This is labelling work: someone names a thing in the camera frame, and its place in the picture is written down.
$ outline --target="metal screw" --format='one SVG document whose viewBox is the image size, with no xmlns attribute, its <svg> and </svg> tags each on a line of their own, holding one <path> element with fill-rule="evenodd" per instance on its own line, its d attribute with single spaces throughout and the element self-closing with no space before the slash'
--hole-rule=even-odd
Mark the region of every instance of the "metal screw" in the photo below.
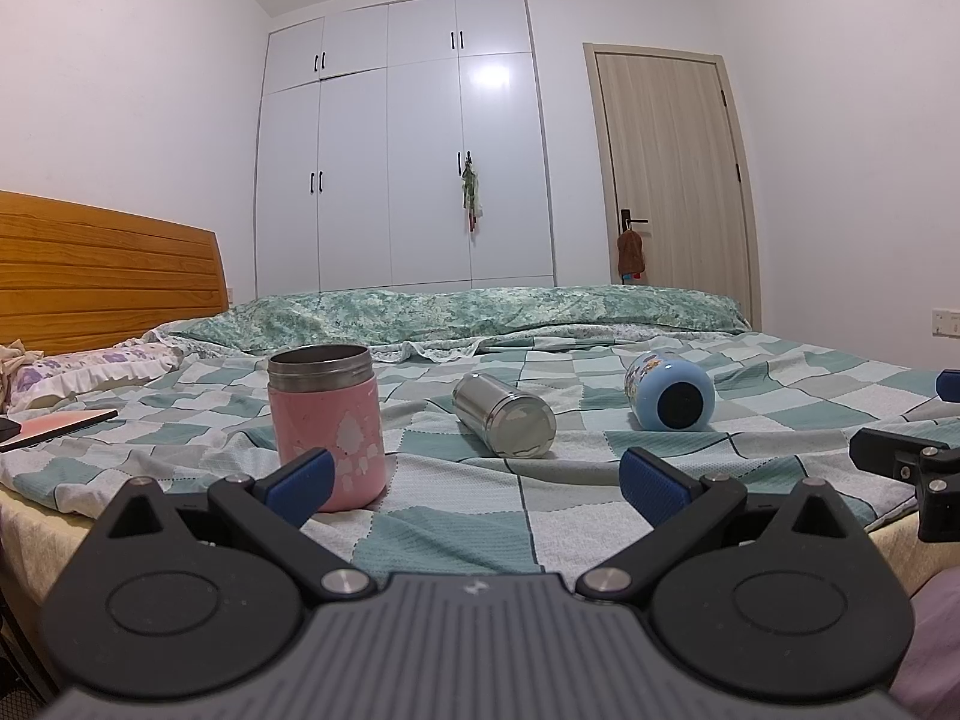
<svg viewBox="0 0 960 720">
<path fill-rule="evenodd" d="M 584 584 L 593 592 L 620 592 L 630 586 L 632 578 L 622 568 L 594 568 L 584 574 Z"/>
<path fill-rule="evenodd" d="M 324 590 L 337 595 L 356 595 L 370 586 L 370 577 L 356 568 L 337 568 L 325 573 L 320 584 Z"/>
</svg>

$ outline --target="wardrobe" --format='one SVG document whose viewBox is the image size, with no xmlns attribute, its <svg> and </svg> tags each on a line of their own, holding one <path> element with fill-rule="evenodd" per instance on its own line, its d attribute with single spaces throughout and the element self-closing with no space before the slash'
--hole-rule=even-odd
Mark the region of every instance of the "wardrobe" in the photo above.
<svg viewBox="0 0 960 720">
<path fill-rule="evenodd" d="M 271 35 L 256 273 L 259 296 L 554 283 L 524 0 L 403 1 Z"/>
</svg>

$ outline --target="checkered bedsheet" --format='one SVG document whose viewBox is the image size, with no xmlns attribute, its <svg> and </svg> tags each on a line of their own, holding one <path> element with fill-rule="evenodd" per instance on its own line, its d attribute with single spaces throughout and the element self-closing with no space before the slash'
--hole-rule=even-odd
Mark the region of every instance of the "checkered bedsheet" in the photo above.
<svg viewBox="0 0 960 720">
<path fill-rule="evenodd" d="M 649 530 L 617 487 L 617 460 L 640 445 L 689 475 L 723 470 L 750 490 L 785 493 L 805 475 L 830 480 L 858 519 L 877 525 L 913 490 L 857 471 L 861 425 L 960 445 L 960 407 L 935 375 L 758 333 L 702 341 L 611 343 L 531 338 L 454 362 L 377 364 L 390 453 L 387 493 L 368 509 L 318 514 L 304 531 L 378 577 L 391 571 L 559 571 L 572 581 Z M 622 391 L 625 367 L 661 348 L 697 362 L 718 401 L 703 433 L 640 432 Z M 541 396 L 558 435 L 542 460 L 503 460 L 453 415 L 451 391 L 483 370 Z M 83 396 L 69 409 L 119 418 L 0 455 L 0 481 L 61 512 L 96 517 L 123 481 L 200 490 L 235 471 L 277 467 L 265 362 L 190 359 L 147 386 Z"/>
</svg>

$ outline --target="brown towel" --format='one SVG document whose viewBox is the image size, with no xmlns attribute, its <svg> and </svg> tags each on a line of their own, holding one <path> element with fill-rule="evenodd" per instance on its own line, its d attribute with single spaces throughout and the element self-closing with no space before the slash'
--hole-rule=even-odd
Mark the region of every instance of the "brown towel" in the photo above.
<svg viewBox="0 0 960 720">
<path fill-rule="evenodd" d="M 642 274 L 647 264 L 643 261 L 643 239 L 640 233 L 627 230 L 616 239 L 616 248 L 620 252 L 617 258 L 617 272 L 622 276 Z"/>
</svg>

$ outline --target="door frame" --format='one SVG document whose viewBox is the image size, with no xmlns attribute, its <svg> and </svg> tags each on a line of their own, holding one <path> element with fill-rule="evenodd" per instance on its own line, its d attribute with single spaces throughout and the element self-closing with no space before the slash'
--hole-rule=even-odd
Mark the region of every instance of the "door frame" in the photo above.
<svg viewBox="0 0 960 720">
<path fill-rule="evenodd" d="M 727 65 L 723 56 L 714 53 L 678 52 L 669 49 L 650 49 L 640 46 L 614 46 L 599 43 L 584 43 L 584 55 L 587 57 L 587 78 L 590 84 L 590 96 L 593 99 L 593 119 L 596 123 L 597 146 L 600 151 L 600 172 L 603 177 L 604 210 L 607 218 L 608 256 L 610 257 L 611 284 L 620 283 L 616 272 L 616 239 L 620 235 L 620 218 L 616 207 L 616 185 L 613 183 L 613 155 L 611 154 L 610 132 L 607 127 L 607 111 L 604 108 L 603 89 L 600 83 L 600 67 L 597 55 L 658 56 L 665 59 L 682 59 L 689 62 L 703 62 L 713 65 L 720 80 L 720 88 L 727 99 L 727 119 L 730 122 L 733 151 L 740 165 L 740 197 L 743 206 L 744 227 L 747 231 L 747 273 L 750 278 L 750 306 L 744 307 L 744 314 L 755 330 L 760 330 L 760 255 L 757 249 L 757 218 L 754 214 L 754 197 L 750 188 L 750 170 L 747 167 L 747 154 L 740 131 L 740 119 L 736 114 L 733 91 Z"/>
</svg>

